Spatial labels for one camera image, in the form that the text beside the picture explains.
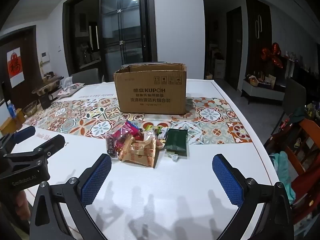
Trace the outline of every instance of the blue bottle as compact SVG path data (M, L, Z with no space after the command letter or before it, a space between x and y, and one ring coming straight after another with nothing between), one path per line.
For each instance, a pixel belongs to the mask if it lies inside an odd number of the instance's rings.
M11 115L12 118L15 118L17 115L16 108L14 107L13 103L11 103L11 100L9 100L7 104L8 104L9 114Z

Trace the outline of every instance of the balloon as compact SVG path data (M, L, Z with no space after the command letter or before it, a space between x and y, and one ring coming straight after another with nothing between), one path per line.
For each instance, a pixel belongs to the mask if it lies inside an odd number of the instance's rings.
M279 55L279 52L280 52L279 44L275 42L274 44L272 44L272 54Z
M261 58L262 60L267 60L271 55L271 52L268 48L263 48L261 52Z
M278 66L279 68L283 68L282 61L278 57L273 57L271 59L272 63Z

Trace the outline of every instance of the red and white poster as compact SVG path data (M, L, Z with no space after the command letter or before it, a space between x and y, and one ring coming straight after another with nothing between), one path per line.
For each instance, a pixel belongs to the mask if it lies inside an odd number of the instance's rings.
M15 87L24 81L20 48L7 52L8 73L11 87Z

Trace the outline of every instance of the tile pattern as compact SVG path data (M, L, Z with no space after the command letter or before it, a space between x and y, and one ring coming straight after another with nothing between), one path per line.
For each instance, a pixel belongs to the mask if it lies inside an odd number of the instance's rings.
M117 98L55 102L28 118L26 124L79 136L104 139L129 120L140 128L148 124L188 130L189 144L252 142L230 105L217 98L186 98L186 114L122 113Z

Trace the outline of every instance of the screw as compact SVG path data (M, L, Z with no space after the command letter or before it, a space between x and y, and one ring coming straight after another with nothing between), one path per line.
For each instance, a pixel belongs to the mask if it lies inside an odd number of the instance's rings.
M76 182L77 182L77 178L76 177L72 177L72 178L70 178L69 180L68 180L68 182L70 183L70 184L75 184Z
M247 178L247 183L248 183L249 185L252 185L252 184L255 184L256 181L255 181L253 178Z
M46 181L43 181L43 182L40 183L40 187L45 187L45 186L47 186L47 182Z
M278 186L279 188L284 187L284 185L283 185L281 182L277 182L276 184L277 184L277 186Z

